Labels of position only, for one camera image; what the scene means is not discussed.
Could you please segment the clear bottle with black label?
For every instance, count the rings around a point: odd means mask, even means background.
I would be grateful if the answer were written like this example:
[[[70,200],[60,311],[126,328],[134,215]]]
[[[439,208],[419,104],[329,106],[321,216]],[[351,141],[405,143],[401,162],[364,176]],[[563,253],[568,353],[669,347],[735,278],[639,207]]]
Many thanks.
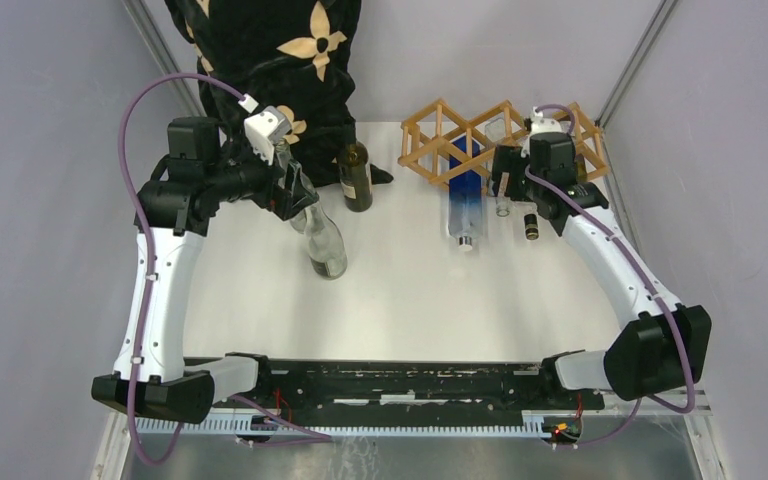
[[[335,280],[347,270],[348,258],[336,223],[317,202],[304,210],[304,235],[313,270],[322,278]]]

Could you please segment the clear glass bottle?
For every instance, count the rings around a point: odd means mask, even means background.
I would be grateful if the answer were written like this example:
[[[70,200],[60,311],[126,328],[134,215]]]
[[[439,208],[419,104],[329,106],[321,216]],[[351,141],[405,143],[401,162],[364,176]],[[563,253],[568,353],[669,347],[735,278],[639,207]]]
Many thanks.
[[[484,133],[490,141],[493,150],[497,145],[506,145],[503,143],[503,139],[506,137],[506,127],[507,123],[502,117],[496,117],[485,125]],[[504,197],[504,188],[505,185],[502,185],[499,190],[499,196],[493,197],[498,217],[507,217],[513,210],[513,201]]]

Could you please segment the small dark bottle neck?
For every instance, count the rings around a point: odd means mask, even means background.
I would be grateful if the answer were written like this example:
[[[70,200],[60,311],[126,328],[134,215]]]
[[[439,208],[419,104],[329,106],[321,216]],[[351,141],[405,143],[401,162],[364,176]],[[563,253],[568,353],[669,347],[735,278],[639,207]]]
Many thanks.
[[[527,213],[523,216],[525,237],[529,241],[537,240],[540,236],[538,216]]]

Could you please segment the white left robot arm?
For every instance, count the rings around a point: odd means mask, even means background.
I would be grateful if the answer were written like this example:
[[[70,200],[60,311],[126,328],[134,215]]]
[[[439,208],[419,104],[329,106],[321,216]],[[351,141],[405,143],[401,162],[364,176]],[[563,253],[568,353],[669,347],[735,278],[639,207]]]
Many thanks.
[[[126,335],[112,373],[92,382],[94,400],[136,417],[198,424],[233,394],[255,408],[272,399],[274,381],[255,357],[228,354],[188,368],[183,337],[192,276],[220,206],[253,198],[288,220],[314,203],[301,166],[275,157],[290,130],[278,113],[246,119],[256,159],[223,169],[216,120],[182,117],[168,125],[169,152],[137,193],[138,265]]]

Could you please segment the blue square glass bottle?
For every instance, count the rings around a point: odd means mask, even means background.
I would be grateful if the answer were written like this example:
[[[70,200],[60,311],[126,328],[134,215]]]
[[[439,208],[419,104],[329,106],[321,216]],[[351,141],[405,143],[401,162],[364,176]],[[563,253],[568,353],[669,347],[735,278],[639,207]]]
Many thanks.
[[[449,180],[447,230],[462,252],[471,251],[485,230],[482,177],[473,170]]]

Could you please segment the black floral plush blanket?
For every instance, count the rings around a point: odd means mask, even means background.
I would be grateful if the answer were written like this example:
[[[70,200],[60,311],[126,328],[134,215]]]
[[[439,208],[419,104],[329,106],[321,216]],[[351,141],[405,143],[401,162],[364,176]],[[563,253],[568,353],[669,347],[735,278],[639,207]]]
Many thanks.
[[[339,182],[343,129],[353,125],[349,72],[359,1],[168,1],[198,73],[286,115],[285,137],[317,187]]]

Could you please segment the wooden lattice wine rack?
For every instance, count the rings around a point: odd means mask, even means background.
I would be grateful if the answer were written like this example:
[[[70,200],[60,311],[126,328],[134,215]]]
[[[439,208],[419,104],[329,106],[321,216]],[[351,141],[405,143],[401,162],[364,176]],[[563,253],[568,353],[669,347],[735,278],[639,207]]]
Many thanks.
[[[575,152],[585,165],[579,175],[594,181],[610,172],[604,146],[604,131],[575,102],[560,106],[539,106],[564,127],[574,118],[571,134]],[[397,163],[424,178],[428,184],[446,190],[449,180],[466,170],[482,178],[491,176],[493,147],[486,137],[485,125],[496,117],[506,123],[506,145],[520,145],[529,133],[529,114],[520,113],[505,100],[485,112],[467,119],[439,98],[420,108],[401,122],[401,153]]]

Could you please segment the clear bottle with dark label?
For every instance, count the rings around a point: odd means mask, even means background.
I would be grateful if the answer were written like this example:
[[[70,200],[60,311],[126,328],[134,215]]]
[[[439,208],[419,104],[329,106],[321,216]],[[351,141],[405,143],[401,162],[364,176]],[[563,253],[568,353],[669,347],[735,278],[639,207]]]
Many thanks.
[[[303,234],[307,222],[305,209],[315,203],[315,191],[286,140],[275,146],[275,162],[283,171],[274,190],[275,213]]]

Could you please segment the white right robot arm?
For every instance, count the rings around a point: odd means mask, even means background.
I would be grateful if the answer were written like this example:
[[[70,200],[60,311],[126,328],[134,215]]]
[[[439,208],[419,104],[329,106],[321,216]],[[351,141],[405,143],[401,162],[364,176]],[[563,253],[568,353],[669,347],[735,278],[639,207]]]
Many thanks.
[[[499,145],[493,158],[493,192],[535,203],[538,216],[585,262],[620,327],[605,350],[546,358],[538,396],[562,408],[578,390],[603,390],[688,413],[696,406],[711,317],[656,278],[623,234],[602,190],[580,179],[579,165],[565,132],[533,134],[523,146]]]

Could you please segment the green wine bottle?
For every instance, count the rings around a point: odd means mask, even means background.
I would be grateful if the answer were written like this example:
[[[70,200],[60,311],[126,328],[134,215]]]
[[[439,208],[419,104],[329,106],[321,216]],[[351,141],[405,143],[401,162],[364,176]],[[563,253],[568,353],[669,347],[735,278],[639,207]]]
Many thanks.
[[[344,201],[349,210],[363,212],[373,203],[368,150],[357,139],[353,124],[344,126],[343,142],[336,161]]]

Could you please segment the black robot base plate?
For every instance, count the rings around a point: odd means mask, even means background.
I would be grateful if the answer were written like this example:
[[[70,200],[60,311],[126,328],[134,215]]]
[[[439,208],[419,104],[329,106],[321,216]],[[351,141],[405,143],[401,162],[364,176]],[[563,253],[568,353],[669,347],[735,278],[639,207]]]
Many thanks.
[[[513,427],[525,411],[596,411],[593,390],[552,385],[539,364],[256,358],[245,398],[312,427]]]

